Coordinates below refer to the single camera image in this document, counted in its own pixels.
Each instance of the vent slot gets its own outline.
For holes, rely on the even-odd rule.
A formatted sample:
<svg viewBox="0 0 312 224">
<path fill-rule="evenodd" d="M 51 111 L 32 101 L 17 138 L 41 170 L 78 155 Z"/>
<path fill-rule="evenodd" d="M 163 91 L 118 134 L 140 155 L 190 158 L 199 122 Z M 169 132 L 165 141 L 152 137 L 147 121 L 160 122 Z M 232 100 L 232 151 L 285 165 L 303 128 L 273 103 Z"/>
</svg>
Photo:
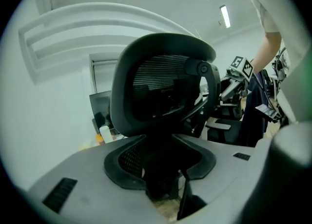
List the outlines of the vent slot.
<svg viewBox="0 0 312 224">
<path fill-rule="evenodd" d="M 189 75 L 184 72 L 184 64 L 188 57 L 184 56 L 157 56 L 144 62 L 137 70 L 133 86 L 135 93 L 144 90 L 168 88 L 174 85 L 174 80 L 185 79 Z"/>
<path fill-rule="evenodd" d="M 250 155 L 246 155 L 246 154 L 243 154 L 243 153 L 236 153 L 233 156 L 237 157 L 237 158 L 240 158 L 240 159 L 243 159 L 243 160 L 246 160 L 246 161 L 248 161 L 249 158 L 250 158 Z"/>
<path fill-rule="evenodd" d="M 76 183 L 77 180 L 63 178 L 42 203 L 52 211 L 59 213 Z"/>
</svg>

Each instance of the ceiling light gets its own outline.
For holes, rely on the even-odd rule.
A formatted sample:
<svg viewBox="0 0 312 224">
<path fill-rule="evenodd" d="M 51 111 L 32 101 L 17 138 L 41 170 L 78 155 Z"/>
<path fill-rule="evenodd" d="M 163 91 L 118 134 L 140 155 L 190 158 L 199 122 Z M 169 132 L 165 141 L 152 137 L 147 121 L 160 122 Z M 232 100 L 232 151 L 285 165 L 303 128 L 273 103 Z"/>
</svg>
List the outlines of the ceiling light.
<svg viewBox="0 0 312 224">
<path fill-rule="evenodd" d="M 231 26 L 231 24 L 230 24 L 230 18 L 229 18 L 229 14 L 228 14 L 228 10 L 227 10 L 226 6 L 225 5 L 221 6 L 220 10 L 222 12 L 222 16 L 223 16 L 223 19 L 225 22 L 225 27 L 229 28 Z"/>
</svg>

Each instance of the white sleeve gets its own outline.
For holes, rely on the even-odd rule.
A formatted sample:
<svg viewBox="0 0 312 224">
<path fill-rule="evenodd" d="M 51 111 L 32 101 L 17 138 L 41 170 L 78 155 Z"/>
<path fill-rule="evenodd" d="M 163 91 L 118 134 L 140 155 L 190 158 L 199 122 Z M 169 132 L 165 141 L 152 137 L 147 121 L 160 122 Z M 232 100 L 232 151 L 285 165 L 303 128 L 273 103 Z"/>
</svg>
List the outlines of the white sleeve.
<svg viewBox="0 0 312 224">
<path fill-rule="evenodd" d="M 273 18 L 268 11 L 263 7 L 259 0 L 251 0 L 257 10 L 262 28 L 265 32 L 279 32 Z"/>
</svg>

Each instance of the chair armrest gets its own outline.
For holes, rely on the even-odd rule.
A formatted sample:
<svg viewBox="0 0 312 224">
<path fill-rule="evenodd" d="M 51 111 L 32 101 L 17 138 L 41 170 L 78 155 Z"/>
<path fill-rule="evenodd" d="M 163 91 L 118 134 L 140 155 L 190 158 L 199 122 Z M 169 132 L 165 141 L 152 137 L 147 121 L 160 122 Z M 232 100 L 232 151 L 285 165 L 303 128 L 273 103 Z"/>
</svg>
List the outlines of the chair armrest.
<svg viewBox="0 0 312 224">
<path fill-rule="evenodd" d="M 216 129 L 216 130 L 223 130 L 229 131 L 231 129 L 231 125 L 216 123 L 216 122 L 208 122 L 206 123 L 207 128 Z"/>
<path fill-rule="evenodd" d="M 224 103 L 220 106 L 225 106 L 225 107 L 237 107 L 238 105 L 237 104 L 234 104 L 234 103 Z"/>
</svg>

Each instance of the computer screen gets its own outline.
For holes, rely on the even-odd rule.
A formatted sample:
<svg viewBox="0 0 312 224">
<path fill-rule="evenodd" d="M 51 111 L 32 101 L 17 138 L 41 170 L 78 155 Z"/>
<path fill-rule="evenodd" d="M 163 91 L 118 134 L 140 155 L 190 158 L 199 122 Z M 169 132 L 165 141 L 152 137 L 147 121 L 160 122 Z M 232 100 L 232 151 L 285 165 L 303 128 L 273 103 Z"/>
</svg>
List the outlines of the computer screen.
<svg viewBox="0 0 312 224">
<path fill-rule="evenodd" d="M 98 129 L 103 125 L 107 125 L 110 129 L 114 128 L 110 117 L 110 95 L 110 91 L 105 91 L 89 96 Z"/>
</svg>

